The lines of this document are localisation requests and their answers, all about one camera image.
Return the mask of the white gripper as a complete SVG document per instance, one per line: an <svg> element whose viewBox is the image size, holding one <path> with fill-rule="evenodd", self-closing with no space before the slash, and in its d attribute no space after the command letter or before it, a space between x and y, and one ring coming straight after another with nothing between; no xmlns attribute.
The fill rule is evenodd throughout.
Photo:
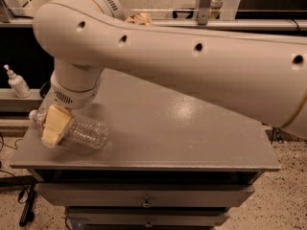
<svg viewBox="0 0 307 230"><path fill-rule="evenodd" d="M52 74L51 86L58 104L49 106L42 134L42 143L48 148L54 148L71 127L74 117L70 109L81 109L91 104L98 94L100 84L86 91L69 90L59 84L56 75Z"/></svg>

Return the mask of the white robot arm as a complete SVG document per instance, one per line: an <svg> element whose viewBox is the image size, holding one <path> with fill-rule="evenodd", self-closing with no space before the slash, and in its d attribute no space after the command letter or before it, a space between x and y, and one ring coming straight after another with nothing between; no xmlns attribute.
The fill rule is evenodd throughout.
<svg viewBox="0 0 307 230"><path fill-rule="evenodd" d="M70 109L117 70L307 139L307 43L300 36L144 26L118 0L53 0L33 20L55 60L51 83Z"/></svg>

